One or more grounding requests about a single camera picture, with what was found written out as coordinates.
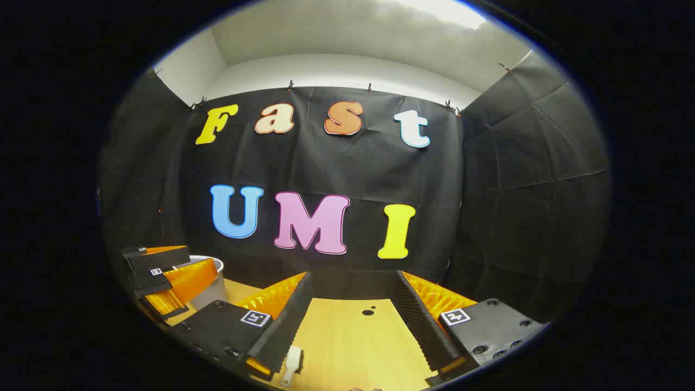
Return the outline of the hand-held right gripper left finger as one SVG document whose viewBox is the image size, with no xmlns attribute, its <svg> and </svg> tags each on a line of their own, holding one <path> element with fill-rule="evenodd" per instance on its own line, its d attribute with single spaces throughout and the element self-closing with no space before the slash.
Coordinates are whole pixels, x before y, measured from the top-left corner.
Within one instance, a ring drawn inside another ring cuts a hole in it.
<svg viewBox="0 0 695 391">
<path fill-rule="evenodd" d="M 174 326 L 186 348 L 238 376 L 271 380 L 281 372 L 313 299 L 303 272 L 228 304 L 215 300 Z"/>
</svg>

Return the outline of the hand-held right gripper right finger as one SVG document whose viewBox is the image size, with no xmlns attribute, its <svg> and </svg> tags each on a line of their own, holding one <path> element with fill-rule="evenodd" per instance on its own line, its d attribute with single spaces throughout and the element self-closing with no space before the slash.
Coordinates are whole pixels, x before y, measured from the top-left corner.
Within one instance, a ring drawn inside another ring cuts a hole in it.
<svg viewBox="0 0 695 391">
<path fill-rule="evenodd" d="M 501 299 L 477 302 L 402 270 L 393 281 L 393 305 L 434 372 L 430 386 L 494 362 L 545 329 Z"/>
</svg>

